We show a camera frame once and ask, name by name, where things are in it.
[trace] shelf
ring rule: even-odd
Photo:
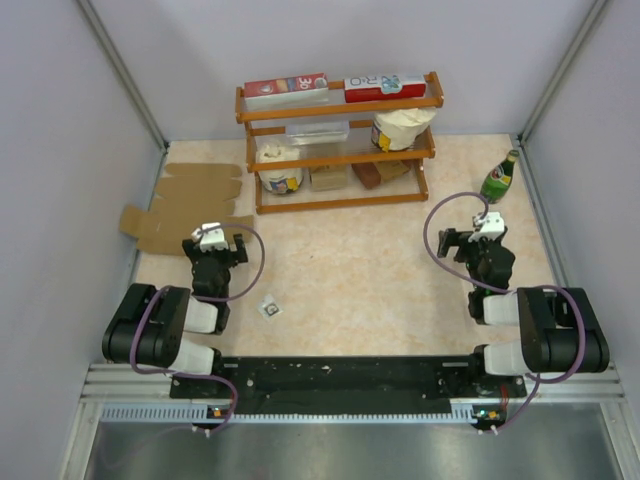
[[[413,146],[407,150],[385,153],[371,143],[371,120],[357,120],[350,124],[351,131],[345,142],[300,146],[301,155],[304,158],[272,163],[256,163],[255,151],[265,138],[273,140],[275,137],[284,143],[286,141],[284,127],[252,129],[249,134],[256,139],[255,144],[254,140],[249,140],[252,145],[247,148],[247,168],[249,172],[262,172],[286,168],[433,158],[436,154],[431,128],[427,128],[419,135]]]
[[[333,105],[317,105],[311,107],[286,108],[281,110],[264,110],[248,112],[244,107],[244,89],[236,88],[236,121],[238,123],[258,120],[277,120],[283,118],[315,117],[319,115],[337,115],[345,113],[382,112],[402,108],[440,108],[444,104],[444,93],[438,74],[431,72],[424,76],[428,92],[431,96],[422,98],[401,98],[398,100],[382,100],[376,102],[356,102]],[[344,81],[329,82],[329,90],[344,89]]]
[[[414,160],[412,170],[413,173],[406,173],[400,178],[368,190],[360,183],[353,170],[348,168],[347,187],[321,192],[311,190],[308,172],[305,172],[300,189],[288,195],[273,195],[265,191],[256,173],[256,213],[285,213],[425,201],[429,198],[429,190],[424,177],[422,159]],[[407,190],[413,190],[413,192],[402,193]]]

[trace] shelf rack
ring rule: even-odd
[[[348,206],[381,205],[389,203],[424,201],[429,198],[429,190],[424,177],[424,158],[433,158],[436,153],[435,143],[431,135],[431,128],[427,128],[416,139],[413,147],[407,150],[382,152],[375,147],[363,148],[354,151],[342,151],[338,154],[311,154],[307,158],[298,160],[288,160],[273,163],[257,163],[255,161],[258,149],[256,137],[269,135],[283,135],[285,127],[264,127],[254,128],[252,122],[264,120],[281,120],[300,117],[317,117],[322,115],[340,115],[380,112],[388,110],[398,110],[404,108],[440,108],[444,104],[444,93],[440,85],[440,80],[436,72],[431,72],[424,76],[427,82],[427,94],[420,98],[403,98],[397,100],[383,100],[375,102],[343,103],[334,105],[319,105],[299,108],[287,108],[280,110],[245,111],[244,110],[244,90],[242,87],[236,88],[236,121],[244,124],[247,141],[247,170],[255,175],[256,186],[256,213],[280,213],[300,210],[315,210],[324,208],[338,208]],[[344,89],[344,81],[329,82],[329,90]],[[373,120],[352,120],[349,125],[352,129],[371,128]],[[409,193],[402,195],[386,195],[380,197],[360,197],[344,198],[337,200],[324,200],[315,202],[300,202],[280,205],[264,205],[262,203],[262,183],[259,172],[266,170],[280,170],[288,168],[308,168],[324,165],[345,165],[366,162],[388,162],[398,160],[409,160],[412,163],[419,193]]]

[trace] beige table surface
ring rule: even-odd
[[[435,141],[436,157],[425,160],[427,202],[256,216],[267,248],[262,279],[230,304],[223,335],[188,338],[215,346],[223,355],[467,354],[479,344],[517,338],[514,328],[476,325],[467,312],[471,286],[435,265],[422,243],[430,209],[452,193],[477,192],[511,148],[509,137],[436,136]],[[237,163],[246,172],[244,145],[243,140],[173,142],[167,162]],[[391,185],[386,188],[402,186]],[[253,190],[253,177],[245,173],[236,214],[253,213]],[[481,203],[471,198],[441,209],[430,229],[433,248],[439,229],[468,230],[471,216],[480,210]],[[516,255],[511,285],[551,282],[519,170],[493,210],[502,213],[509,228],[503,243]],[[250,243],[248,252],[249,264],[232,270],[232,293],[256,272],[257,242]],[[447,262],[453,265],[453,251]],[[465,271],[463,265],[456,268]],[[185,257],[142,253],[136,281],[190,287],[190,263]],[[283,309],[269,321],[257,310],[267,294]]]

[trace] gray wall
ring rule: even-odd
[[[171,139],[241,137],[235,87],[436,70],[434,129],[518,132],[590,6],[586,0],[94,0]]]
[[[71,0],[0,19],[0,478],[56,478],[159,154]]]
[[[575,283],[587,288],[640,419],[640,3],[616,0],[529,151]]]

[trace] wooden shelf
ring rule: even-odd
[[[256,163],[258,143],[266,137],[285,134],[285,127],[254,128],[253,121],[278,120],[286,118],[317,117],[321,115],[340,115],[365,112],[379,112],[407,108],[436,107],[444,104],[444,93],[436,72],[424,76],[427,82],[427,96],[421,98],[403,98],[360,103],[340,103],[280,110],[245,111],[244,90],[236,89],[236,121],[243,123],[247,136],[247,170],[255,174],[256,181],[256,212],[278,213],[300,210],[315,210],[323,208],[337,208],[347,206],[380,205],[388,203],[424,201],[429,198],[427,183],[424,178],[422,162],[424,158],[433,158],[436,153],[435,143],[431,135],[431,128],[427,128],[419,135],[411,148],[402,151],[383,152],[371,143],[372,120],[353,120],[349,122],[351,132],[346,142],[301,146],[302,157],[298,160],[288,160],[272,163]],[[330,90],[344,89],[344,81],[329,82]],[[308,168],[324,165],[349,165],[354,163],[388,162],[413,160],[414,173],[418,185],[418,193],[394,194],[373,197],[369,195],[360,198],[345,198],[335,200],[319,200],[279,205],[263,205],[262,183],[259,173],[268,170],[289,168]]]

